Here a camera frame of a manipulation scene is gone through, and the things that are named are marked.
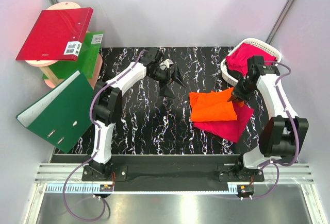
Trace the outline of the orange t shirt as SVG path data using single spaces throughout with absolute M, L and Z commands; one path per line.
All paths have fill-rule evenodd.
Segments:
M 192 122 L 224 122 L 237 120 L 234 104 L 243 107 L 244 102 L 229 101 L 234 88 L 220 92 L 190 92 L 190 120 Z

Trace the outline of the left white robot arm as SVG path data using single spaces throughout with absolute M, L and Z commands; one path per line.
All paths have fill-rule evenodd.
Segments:
M 135 83 L 149 77 L 159 86 L 159 95 L 174 99 L 170 84 L 176 82 L 186 87 L 178 66 L 170 59 L 163 59 L 158 49 L 143 50 L 137 59 L 114 78 L 98 81 L 94 88 L 89 116 L 95 128 L 94 148 L 88 165 L 101 181 L 111 176 L 112 133 L 122 117 L 123 96 Z

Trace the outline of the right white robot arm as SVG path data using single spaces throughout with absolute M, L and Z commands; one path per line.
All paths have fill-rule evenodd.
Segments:
M 298 158 L 309 123 L 300 118 L 289 103 L 282 87 L 278 62 L 252 56 L 247 61 L 248 73 L 238 80 L 229 101 L 246 102 L 258 90 L 266 104 L 269 121 L 259 135 L 258 145 L 241 154 L 235 161 L 233 175 L 240 181 L 261 172 L 267 165 L 289 167 Z

